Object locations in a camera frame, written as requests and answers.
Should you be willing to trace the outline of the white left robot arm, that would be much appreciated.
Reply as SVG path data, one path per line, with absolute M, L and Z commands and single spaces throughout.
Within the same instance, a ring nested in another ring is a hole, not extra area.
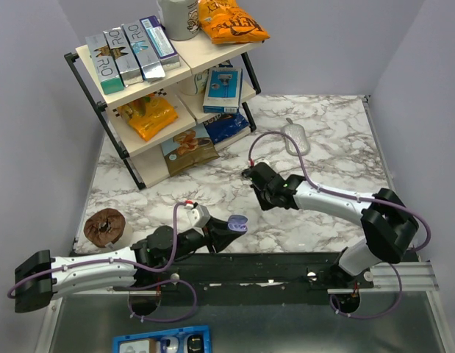
M 171 264 L 207 247 L 224 250 L 247 231 L 248 219 L 232 215 L 228 220 L 197 217 L 201 226 L 178 233 L 160 226 L 153 234 L 119 250 L 81 257 L 52 257 L 48 250 L 35 252 L 15 269 L 15 284 L 7 297 L 14 300 L 16 313 L 28 313 L 48 306 L 53 299 L 72 293 L 108 286 L 148 290 L 155 274 Z

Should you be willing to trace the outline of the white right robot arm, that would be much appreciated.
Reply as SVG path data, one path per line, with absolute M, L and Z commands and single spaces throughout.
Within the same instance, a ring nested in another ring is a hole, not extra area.
M 312 187 L 304 176 L 284 179 L 268 164 L 258 163 L 242 172 L 249 179 L 262 210 L 312 210 L 360 225 L 365 237 L 345 248 L 329 273 L 332 283 L 347 288 L 367 268 L 379 263 L 398 264 L 407 252 L 419 225 L 396 193 L 352 193 Z

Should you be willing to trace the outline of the black earbud charging case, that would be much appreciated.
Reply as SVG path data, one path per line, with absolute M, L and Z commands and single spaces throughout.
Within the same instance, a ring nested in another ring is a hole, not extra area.
M 243 170 L 241 175 L 245 179 L 250 179 L 251 178 L 251 169 L 248 168 L 248 169 Z

